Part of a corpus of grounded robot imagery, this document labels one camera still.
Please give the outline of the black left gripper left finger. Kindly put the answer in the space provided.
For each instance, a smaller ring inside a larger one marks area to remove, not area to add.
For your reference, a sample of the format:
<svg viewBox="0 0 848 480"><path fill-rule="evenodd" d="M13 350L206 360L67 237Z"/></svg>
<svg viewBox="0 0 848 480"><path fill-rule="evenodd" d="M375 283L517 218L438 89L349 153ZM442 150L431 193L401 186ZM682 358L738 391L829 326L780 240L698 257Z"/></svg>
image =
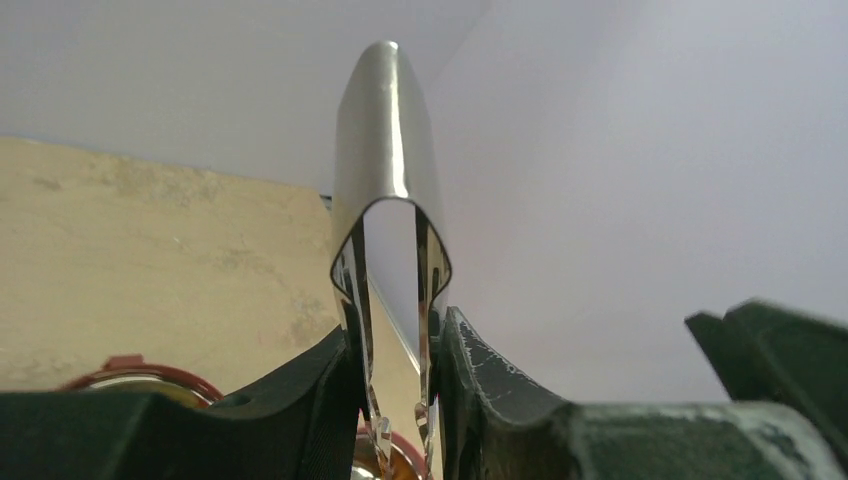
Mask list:
<svg viewBox="0 0 848 480"><path fill-rule="evenodd" d="M341 329L205 409L157 393L5 393L1 475L346 479L362 402Z"/></svg>

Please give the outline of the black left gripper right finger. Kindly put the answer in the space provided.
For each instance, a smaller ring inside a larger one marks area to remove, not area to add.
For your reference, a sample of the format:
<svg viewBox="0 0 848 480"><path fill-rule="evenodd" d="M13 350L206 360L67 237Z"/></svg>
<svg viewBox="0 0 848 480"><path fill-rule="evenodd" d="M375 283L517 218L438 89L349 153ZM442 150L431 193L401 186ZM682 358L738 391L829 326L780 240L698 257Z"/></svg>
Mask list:
<svg viewBox="0 0 848 480"><path fill-rule="evenodd" d="M489 346L457 308L436 362L447 479L841 479L828 442L778 403L578 404Z"/></svg>

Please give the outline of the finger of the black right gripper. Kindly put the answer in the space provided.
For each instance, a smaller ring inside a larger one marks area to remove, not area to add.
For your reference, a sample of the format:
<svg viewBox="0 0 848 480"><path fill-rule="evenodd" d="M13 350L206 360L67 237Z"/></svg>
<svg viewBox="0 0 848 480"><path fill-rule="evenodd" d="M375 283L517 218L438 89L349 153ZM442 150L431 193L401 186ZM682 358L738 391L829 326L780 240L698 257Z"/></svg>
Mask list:
<svg viewBox="0 0 848 480"><path fill-rule="evenodd" d="M847 327L751 300L685 319L729 398L786 405L847 466Z"/></svg>

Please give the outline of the steel food tongs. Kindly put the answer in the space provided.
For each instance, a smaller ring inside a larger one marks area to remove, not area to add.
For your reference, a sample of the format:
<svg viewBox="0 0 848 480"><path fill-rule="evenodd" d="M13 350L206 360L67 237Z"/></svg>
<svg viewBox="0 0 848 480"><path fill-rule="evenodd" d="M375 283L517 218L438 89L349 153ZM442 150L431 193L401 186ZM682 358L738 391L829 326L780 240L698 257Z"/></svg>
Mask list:
<svg viewBox="0 0 848 480"><path fill-rule="evenodd" d="M391 432L373 387L374 336L364 218L383 201L414 209L416 315L413 354L419 373L414 418L422 443L421 476L432 476L436 400L432 350L444 320L452 265L443 235L430 117L408 56L381 40L361 54L336 119L330 278L350 352L364 385L364 415L378 464L389 472Z"/></svg>

